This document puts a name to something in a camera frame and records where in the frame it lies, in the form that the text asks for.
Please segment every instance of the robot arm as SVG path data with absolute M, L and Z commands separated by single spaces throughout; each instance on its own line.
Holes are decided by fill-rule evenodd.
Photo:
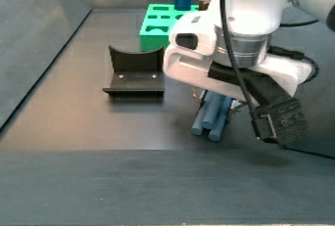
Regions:
M 252 112 L 257 115 L 252 116 L 256 136 L 275 138 L 284 144 L 307 130 L 302 107 L 293 96 L 312 70 L 312 64 L 267 53 L 268 39 L 280 25 L 287 2 L 225 0 L 226 35 L 221 3 L 212 0 L 208 11 L 189 13 L 177 22 L 163 63 L 169 77 L 245 101 L 225 44 L 229 36 L 249 102 L 256 106 L 256 112 Z M 293 0 L 293 3 L 335 29 L 335 0 Z

